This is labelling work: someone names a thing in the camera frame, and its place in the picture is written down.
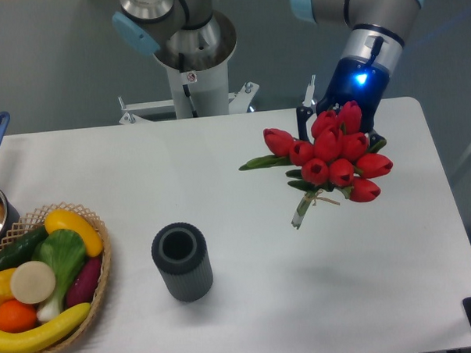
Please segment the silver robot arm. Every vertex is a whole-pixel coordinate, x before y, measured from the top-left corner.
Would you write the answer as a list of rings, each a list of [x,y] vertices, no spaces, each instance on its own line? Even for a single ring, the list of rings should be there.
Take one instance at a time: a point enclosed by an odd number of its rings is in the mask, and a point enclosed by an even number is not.
[[[373,150],[385,140],[374,115],[423,7],[424,0],[290,0],[294,15],[312,23],[343,23],[351,34],[326,90],[313,100],[309,86],[298,108],[298,134],[306,138],[310,116],[351,100],[362,110],[360,130]],[[237,34],[212,0],[120,0],[112,17],[119,36],[136,52],[153,56],[167,72],[177,118],[244,113],[258,91],[246,83],[228,87],[228,60]]]

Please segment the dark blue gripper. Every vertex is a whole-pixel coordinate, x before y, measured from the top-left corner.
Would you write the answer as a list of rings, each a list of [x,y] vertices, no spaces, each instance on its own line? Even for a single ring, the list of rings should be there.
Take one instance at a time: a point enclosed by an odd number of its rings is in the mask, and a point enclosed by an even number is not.
[[[404,41],[385,28],[354,29],[351,31],[325,95],[316,112],[354,101],[362,112],[360,131],[368,133],[369,152],[379,152],[387,140],[374,127],[374,115],[401,56]],[[314,114],[311,107],[296,108],[298,139],[309,141],[307,122]]]

